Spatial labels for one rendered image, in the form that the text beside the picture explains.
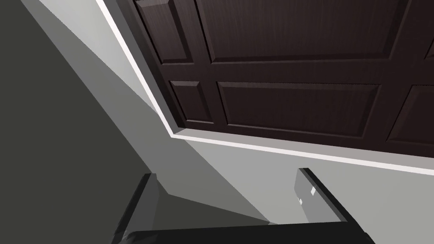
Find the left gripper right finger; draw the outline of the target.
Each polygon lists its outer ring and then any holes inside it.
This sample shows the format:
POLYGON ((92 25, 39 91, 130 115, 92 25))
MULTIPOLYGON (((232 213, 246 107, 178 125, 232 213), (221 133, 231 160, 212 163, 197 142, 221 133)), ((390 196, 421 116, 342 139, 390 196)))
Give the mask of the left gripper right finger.
POLYGON ((348 220, 334 196, 309 168, 297 169, 294 191, 309 223, 348 220))

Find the dark brown panelled door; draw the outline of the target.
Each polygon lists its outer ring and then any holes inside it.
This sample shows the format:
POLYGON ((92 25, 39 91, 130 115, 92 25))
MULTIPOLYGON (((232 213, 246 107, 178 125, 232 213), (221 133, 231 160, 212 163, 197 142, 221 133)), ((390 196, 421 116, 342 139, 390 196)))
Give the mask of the dark brown panelled door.
POLYGON ((117 0, 181 129, 434 158, 434 0, 117 0))

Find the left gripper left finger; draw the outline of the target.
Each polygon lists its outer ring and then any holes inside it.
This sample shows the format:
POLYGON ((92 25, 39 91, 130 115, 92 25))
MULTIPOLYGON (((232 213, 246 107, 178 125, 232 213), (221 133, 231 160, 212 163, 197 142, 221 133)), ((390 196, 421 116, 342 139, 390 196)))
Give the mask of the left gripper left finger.
POLYGON ((126 244, 134 233, 156 232, 160 187, 155 173, 143 175, 113 234, 111 244, 126 244))

